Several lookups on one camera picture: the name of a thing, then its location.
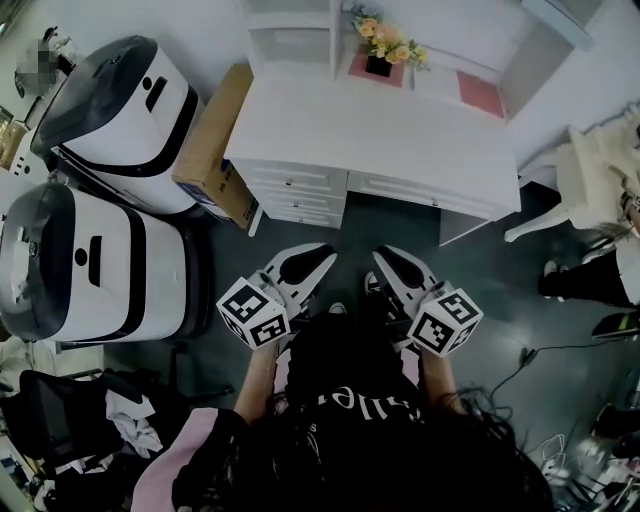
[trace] dark floor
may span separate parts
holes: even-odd
[[[280,250],[307,242],[328,242],[339,253],[318,299],[355,297],[362,276],[373,269],[371,250],[380,244],[396,246],[423,259],[438,278],[464,288],[484,310],[485,319],[471,341],[452,355],[452,363],[459,386],[492,389],[516,370],[523,347],[589,343],[593,327],[615,311],[597,303],[559,303],[537,295],[536,281],[545,261],[553,255],[577,264],[582,247],[570,225],[505,243],[505,229],[557,201],[554,193],[535,184],[522,195],[523,213],[443,248],[438,247],[439,210],[353,193],[340,231],[263,217],[255,238],[248,238],[232,224],[218,224],[212,230],[216,297],[238,277],[263,268]],[[114,344],[107,360],[113,366],[166,372],[170,346],[160,341]],[[181,356],[180,388],[185,394],[209,393],[226,385],[237,391],[249,356],[216,314],[209,332],[190,341],[189,353]],[[556,433],[572,436],[575,444],[588,434],[598,409],[637,362],[632,342],[541,353],[496,394],[496,401],[513,408],[512,423],[529,449]],[[219,405],[230,406],[233,400],[229,396]]]

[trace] cloth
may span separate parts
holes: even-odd
[[[142,396],[141,404],[136,404],[108,390],[106,402],[107,419],[113,421],[122,439],[133,446],[140,457],[148,459],[150,458],[149,451],[159,452],[162,450],[158,433],[145,419],[155,413],[146,396]]]
[[[172,485],[180,469],[207,440],[218,418],[217,409],[195,409],[169,449],[142,474],[133,493],[131,512],[174,512]]]
[[[594,300],[618,307],[633,306],[625,290],[618,269],[617,251],[565,272],[553,272],[541,278],[538,284],[538,291],[545,297]]]
[[[284,395],[265,423],[249,429],[227,411],[174,481],[175,510],[348,510],[342,496],[385,502],[385,489],[424,485],[402,470],[427,457],[423,395],[402,373],[384,316],[362,319],[312,319],[291,342]]]
[[[616,262],[627,298],[640,304],[640,240],[634,236],[619,242]]]

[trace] flower pot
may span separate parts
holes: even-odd
[[[367,73],[372,73],[374,75],[386,76],[387,78],[391,76],[391,66],[390,62],[387,62],[385,59],[381,59],[379,57],[369,56],[367,58]]]

